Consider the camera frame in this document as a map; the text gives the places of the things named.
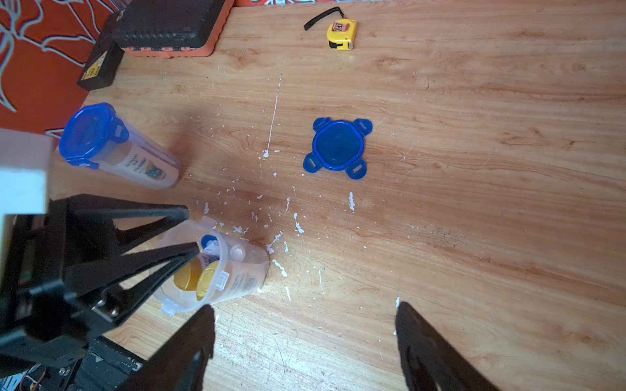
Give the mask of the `blue toothbrush case back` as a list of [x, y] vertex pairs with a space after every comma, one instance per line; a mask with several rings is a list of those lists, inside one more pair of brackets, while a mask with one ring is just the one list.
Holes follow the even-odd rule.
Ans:
[[215, 236], [205, 235], [201, 238], [201, 246], [204, 253], [219, 254], [219, 242]]

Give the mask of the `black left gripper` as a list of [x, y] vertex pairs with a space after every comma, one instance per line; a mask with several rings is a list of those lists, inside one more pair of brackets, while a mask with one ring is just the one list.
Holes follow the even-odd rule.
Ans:
[[47, 213], [11, 216], [1, 268], [2, 371], [74, 365], [89, 346], [83, 322], [123, 324], [200, 252], [191, 242], [71, 266], [78, 255], [92, 256], [86, 242], [133, 249], [188, 217], [184, 205], [100, 195], [74, 195], [53, 200]]

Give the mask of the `blue container lid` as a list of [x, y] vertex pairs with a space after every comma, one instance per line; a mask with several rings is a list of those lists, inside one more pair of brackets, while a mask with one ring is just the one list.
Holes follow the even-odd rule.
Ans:
[[316, 135], [311, 152], [303, 161], [306, 172], [315, 174], [321, 169], [343, 171], [352, 180], [360, 180], [367, 174], [363, 154], [365, 137], [373, 131], [370, 120], [333, 121], [330, 117], [320, 117], [314, 121], [312, 128]]
[[66, 125], [60, 155], [72, 166], [99, 169], [99, 163], [129, 138], [127, 126], [111, 104], [86, 106]]

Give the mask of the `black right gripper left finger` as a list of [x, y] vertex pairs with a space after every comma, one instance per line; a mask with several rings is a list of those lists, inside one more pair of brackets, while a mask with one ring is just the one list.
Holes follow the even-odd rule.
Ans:
[[202, 390], [213, 358], [215, 312], [203, 306], [118, 390]]

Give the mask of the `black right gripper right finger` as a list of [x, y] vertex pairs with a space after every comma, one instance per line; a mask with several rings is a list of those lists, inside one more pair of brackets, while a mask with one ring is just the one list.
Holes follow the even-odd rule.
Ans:
[[496, 390], [409, 303], [395, 316], [400, 365], [409, 390]]

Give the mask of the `white bottle yellow cap back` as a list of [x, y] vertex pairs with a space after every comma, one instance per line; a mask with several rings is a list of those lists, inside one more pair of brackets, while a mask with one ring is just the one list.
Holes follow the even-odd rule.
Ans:
[[174, 284], [186, 292], [197, 290], [198, 281], [204, 268], [199, 258], [194, 258], [174, 274]]

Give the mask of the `blue container lid back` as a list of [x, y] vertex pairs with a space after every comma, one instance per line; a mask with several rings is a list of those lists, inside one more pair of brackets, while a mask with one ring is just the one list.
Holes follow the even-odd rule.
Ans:
[[373, 131], [370, 120], [333, 121], [330, 117], [320, 117], [314, 121], [312, 128], [316, 135], [311, 152], [303, 161], [306, 172], [315, 174], [321, 169], [343, 171], [352, 180], [360, 180], [367, 174], [363, 154], [365, 137]]

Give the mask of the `blue container lid front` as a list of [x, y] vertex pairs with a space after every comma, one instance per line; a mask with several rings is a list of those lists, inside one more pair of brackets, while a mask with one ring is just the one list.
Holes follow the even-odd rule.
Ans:
[[60, 155], [72, 166], [99, 169], [99, 163], [129, 138], [127, 126], [111, 104], [86, 106], [66, 125]]

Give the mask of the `clear plastic container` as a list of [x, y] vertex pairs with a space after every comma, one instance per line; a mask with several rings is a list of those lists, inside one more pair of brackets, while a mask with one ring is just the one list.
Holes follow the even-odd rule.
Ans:
[[174, 273], [153, 296], [170, 317], [256, 293], [270, 267], [266, 250], [225, 236], [216, 221], [204, 217], [167, 231], [159, 246], [194, 242], [200, 252]]
[[180, 177], [180, 160], [129, 122], [123, 121], [130, 138], [99, 163], [99, 170], [155, 190], [174, 187]]

